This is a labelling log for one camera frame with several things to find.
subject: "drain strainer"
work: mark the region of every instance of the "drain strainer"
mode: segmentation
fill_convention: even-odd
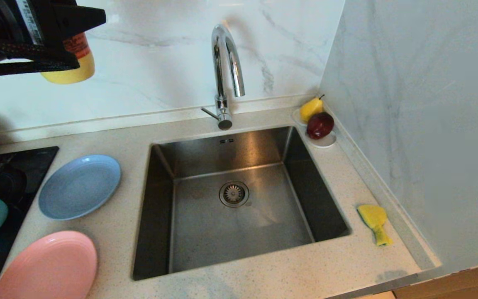
[[[240,181],[229,181],[220,187],[220,201],[231,208],[242,206],[250,195],[248,187]]]

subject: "speckled countertop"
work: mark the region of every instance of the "speckled countertop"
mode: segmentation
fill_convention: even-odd
[[[228,133],[295,125],[292,108],[234,115]],[[351,235],[157,278],[131,279],[140,207],[150,144],[222,135],[212,118],[93,132],[0,146],[0,153],[59,146],[46,176],[89,154],[119,161],[122,178],[114,196],[95,212],[70,221],[54,221],[38,208],[38,196],[7,260],[35,240],[61,230],[87,234],[97,246],[99,265],[89,299],[123,298],[326,298],[421,271],[390,223],[392,246],[378,248],[356,206],[377,204],[347,155],[335,144],[308,145]]]

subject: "chrome faucet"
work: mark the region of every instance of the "chrome faucet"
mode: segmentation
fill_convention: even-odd
[[[215,96],[217,115],[211,113],[204,107],[202,107],[201,110],[219,121],[219,129],[227,130],[232,127],[232,114],[228,108],[228,97],[224,92],[222,79],[222,59],[220,55],[222,48],[226,49],[235,96],[244,96],[243,73],[241,72],[241,63],[239,63],[239,55],[237,54],[234,39],[224,25],[218,24],[213,29],[213,34],[211,35],[211,51],[213,53],[215,81],[217,83],[217,95]]]

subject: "apple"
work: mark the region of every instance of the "apple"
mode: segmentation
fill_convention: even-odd
[[[307,135],[318,140],[329,134],[335,125],[335,121],[327,112],[317,113],[307,122]]]

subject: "sink basin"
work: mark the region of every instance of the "sink basin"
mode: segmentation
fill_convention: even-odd
[[[348,234],[294,127],[153,144],[132,278]]]

